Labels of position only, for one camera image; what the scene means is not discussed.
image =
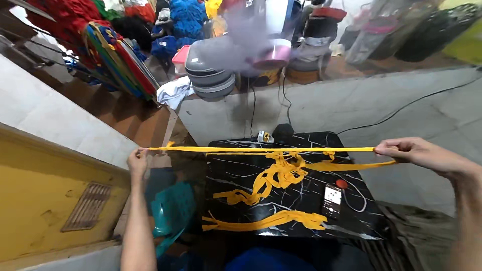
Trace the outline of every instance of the marble tabletop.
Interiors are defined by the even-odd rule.
[[[294,134],[286,143],[259,143],[256,138],[213,141],[210,147],[233,148],[308,148],[343,147],[339,137],[332,132]],[[328,160],[322,152],[301,152],[307,163]],[[346,152],[337,152],[335,163],[352,163]],[[306,169],[308,174],[298,184],[288,188],[272,188],[271,194],[258,204],[244,203],[229,205],[226,198],[213,199],[218,192],[241,189],[252,192],[256,176],[274,163],[263,155],[208,155],[206,174],[204,216],[210,211],[216,219],[224,222],[249,223],[259,221],[281,210],[297,210],[306,213],[323,214],[323,195],[326,184],[336,186],[338,179],[344,179],[358,188],[367,199],[364,212],[358,213],[349,208],[344,198],[341,201],[340,217],[324,224],[325,230],[311,230],[296,221],[255,231],[259,235],[294,237],[349,237],[368,240],[385,239],[388,234],[387,219],[375,204],[373,197],[358,171],[323,172]],[[355,209],[363,207],[363,197],[352,186],[345,191],[348,203]]]

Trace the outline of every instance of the yellow wall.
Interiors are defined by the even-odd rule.
[[[442,4],[439,5],[439,10],[451,9],[456,6],[469,3],[480,5],[482,4],[482,0],[445,0],[444,2],[442,2]]]
[[[125,170],[0,127],[0,261],[107,240],[130,185]],[[91,230],[60,232],[89,182],[112,185]]]
[[[482,65],[482,19],[447,45],[443,52],[460,60]]]

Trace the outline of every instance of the person's left hand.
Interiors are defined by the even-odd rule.
[[[147,168],[147,148],[137,148],[127,158],[131,176],[142,179]]]

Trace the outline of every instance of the wall vent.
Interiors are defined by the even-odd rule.
[[[109,199],[111,189],[108,185],[89,183],[60,231],[92,229]]]

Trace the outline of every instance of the stacked gray bowl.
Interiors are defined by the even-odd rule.
[[[234,73],[207,67],[199,54],[200,48],[204,45],[207,45],[204,41],[193,43],[186,58],[186,72],[192,82],[192,88],[201,98],[226,96],[234,89],[236,81]]]

